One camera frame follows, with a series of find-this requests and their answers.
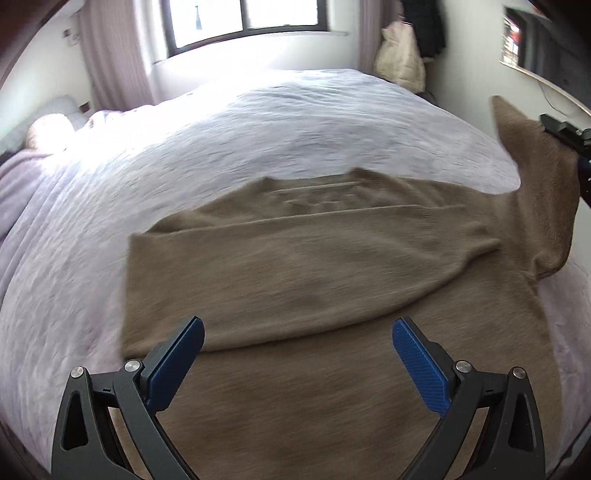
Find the beige bag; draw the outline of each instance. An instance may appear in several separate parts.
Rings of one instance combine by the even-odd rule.
[[[384,43],[375,60],[375,73],[412,93],[425,89],[425,65],[418,52],[413,26],[396,21],[382,29]]]

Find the pillow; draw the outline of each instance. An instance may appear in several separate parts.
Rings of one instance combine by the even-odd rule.
[[[70,144],[75,132],[65,115],[52,113],[42,116],[30,126],[25,146],[32,150],[59,153]]]
[[[26,120],[13,128],[8,135],[0,140],[0,154],[6,150],[17,152],[22,148],[22,144],[27,135],[29,127],[35,120],[43,115],[50,113],[63,113],[68,117],[75,130],[82,128],[86,124],[86,117],[80,113],[76,101],[69,95],[56,97],[35,111]]]

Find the black coat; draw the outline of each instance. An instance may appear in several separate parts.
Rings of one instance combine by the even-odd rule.
[[[421,57],[434,57],[445,48],[445,33],[437,0],[402,0],[404,17],[413,24]]]

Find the sweater sleeve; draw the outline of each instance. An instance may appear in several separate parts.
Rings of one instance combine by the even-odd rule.
[[[566,262],[579,205],[577,153],[499,96],[499,139],[517,163],[518,190],[491,196],[499,236],[517,267],[541,279]]]

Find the lavender blanket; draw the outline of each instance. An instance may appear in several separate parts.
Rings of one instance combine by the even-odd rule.
[[[62,154],[9,160],[0,167],[0,419],[49,469],[70,370],[121,366],[131,233],[255,177],[354,166],[491,193],[519,185],[496,141],[351,70],[205,86],[97,117]],[[540,283],[563,386],[562,450],[591,416],[589,280],[571,256]]]

